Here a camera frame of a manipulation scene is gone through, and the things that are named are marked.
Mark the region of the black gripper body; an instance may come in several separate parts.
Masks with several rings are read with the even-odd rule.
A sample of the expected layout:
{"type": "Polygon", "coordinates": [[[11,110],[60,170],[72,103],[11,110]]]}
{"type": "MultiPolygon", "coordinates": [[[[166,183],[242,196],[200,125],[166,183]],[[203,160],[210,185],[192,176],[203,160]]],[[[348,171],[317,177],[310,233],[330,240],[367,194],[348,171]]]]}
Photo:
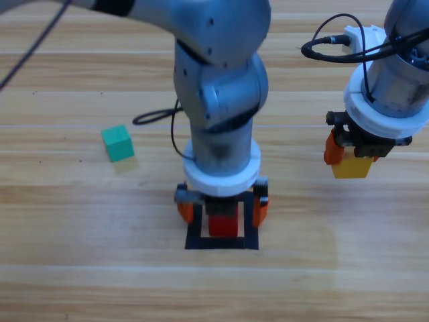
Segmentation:
{"type": "Polygon", "coordinates": [[[408,146],[412,143],[412,136],[401,139],[389,139],[373,135],[359,127],[344,112],[329,111],[326,114],[326,123],[335,130],[335,142],[341,147],[353,147],[354,157],[386,157],[396,146],[408,146]]]}
{"type": "MultiPolygon", "coordinates": [[[[253,184],[252,205],[255,196],[268,196],[268,178],[259,177],[253,184]]],[[[199,191],[190,191],[186,182],[181,182],[176,187],[174,202],[193,203],[195,205],[205,205],[208,207],[209,215],[231,215],[233,208],[239,201],[244,201],[245,192],[232,197],[211,197],[199,191]]]]}

